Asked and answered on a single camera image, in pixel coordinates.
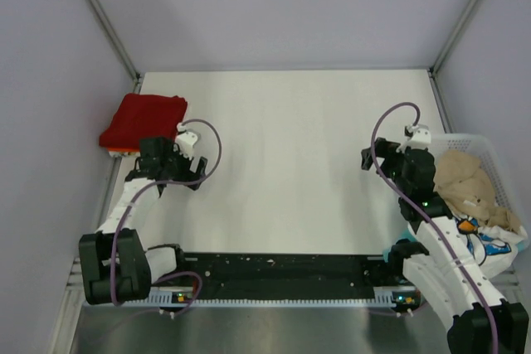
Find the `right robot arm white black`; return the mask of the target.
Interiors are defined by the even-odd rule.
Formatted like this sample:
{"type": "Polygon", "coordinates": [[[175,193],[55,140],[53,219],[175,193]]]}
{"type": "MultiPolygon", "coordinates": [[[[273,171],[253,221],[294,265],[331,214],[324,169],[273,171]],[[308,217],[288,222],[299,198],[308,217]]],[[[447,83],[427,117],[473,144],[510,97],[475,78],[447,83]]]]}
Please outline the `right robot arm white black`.
{"type": "Polygon", "coordinates": [[[476,137],[442,135],[362,152],[398,195],[407,236],[387,254],[387,274],[411,282],[436,312],[453,353],[523,353],[529,314],[495,286],[528,244],[492,155],[476,137]]]}

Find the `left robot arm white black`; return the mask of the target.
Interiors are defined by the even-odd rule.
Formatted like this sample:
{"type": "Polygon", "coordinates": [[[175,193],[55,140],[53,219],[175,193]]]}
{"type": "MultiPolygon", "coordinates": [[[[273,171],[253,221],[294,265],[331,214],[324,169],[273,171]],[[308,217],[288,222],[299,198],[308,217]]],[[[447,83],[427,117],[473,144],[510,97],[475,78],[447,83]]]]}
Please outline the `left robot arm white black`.
{"type": "Polygon", "coordinates": [[[174,140],[157,137],[140,141],[139,156],[126,175],[119,200],[105,222],[79,241],[86,301],[91,305],[117,304],[148,297],[161,278],[180,284],[188,275],[183,250],[177,244],[144,248],[139,230],[167,182],[191,182],[196,191],[204,178],[207,159],[192,169],[199,135],[180,133],[174,140]]]}

